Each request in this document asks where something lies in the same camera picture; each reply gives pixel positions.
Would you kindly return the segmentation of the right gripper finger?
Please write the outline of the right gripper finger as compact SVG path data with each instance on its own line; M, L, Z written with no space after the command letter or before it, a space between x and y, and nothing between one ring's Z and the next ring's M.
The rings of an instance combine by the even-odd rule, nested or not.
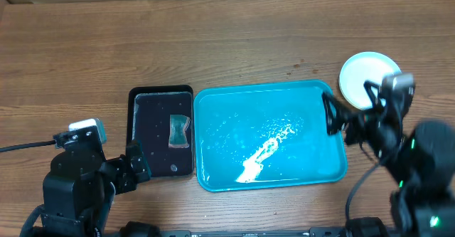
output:
M328 92L323 92L321 98L326 114L327 134L334 135L344 131L352 120L351 111Z
M372 108L383 109L385 106L383 105L382 101L385 98L382 95L381 86L377 83L366 80L363 84L363 87L365 88L367 96L372 103Z

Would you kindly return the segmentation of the light blue plate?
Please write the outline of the light blue plate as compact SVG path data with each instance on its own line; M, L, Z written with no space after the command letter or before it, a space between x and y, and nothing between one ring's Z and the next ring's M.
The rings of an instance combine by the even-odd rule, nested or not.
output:
M400 73L399 66L384 54L366 51L351 56L341 68L339 88L344 98L360 110L371 108L364 82L381 84L386 75Z

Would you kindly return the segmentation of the green and pink sponge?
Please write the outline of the green and pink sponge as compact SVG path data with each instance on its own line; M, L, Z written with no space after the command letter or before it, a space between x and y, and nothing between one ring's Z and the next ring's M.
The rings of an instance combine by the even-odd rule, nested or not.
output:
M183 149L189 147L186 130L191 119L185 115L170 115L170 132L168 146L170 148Z

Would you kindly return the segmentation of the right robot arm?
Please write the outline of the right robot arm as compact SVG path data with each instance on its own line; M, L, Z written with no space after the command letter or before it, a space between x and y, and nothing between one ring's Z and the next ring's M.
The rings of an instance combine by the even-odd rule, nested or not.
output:
M329 135L344 131L347 145L367 143L399 189L390 195L395 233L400 236L453 236L454 128L423 120L407 136L403 119L414 97L413 81L381 85L365 82L373 106L350 111L332 94L321 98Z

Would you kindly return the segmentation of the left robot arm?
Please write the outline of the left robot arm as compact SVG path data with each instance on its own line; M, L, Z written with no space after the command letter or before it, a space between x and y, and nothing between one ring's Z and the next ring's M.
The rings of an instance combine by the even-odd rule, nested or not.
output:
M100 149L68 147L52 160L43 180L43 204L28 216L20 235L103 236L114 197L150 178L137 142L109 160Z

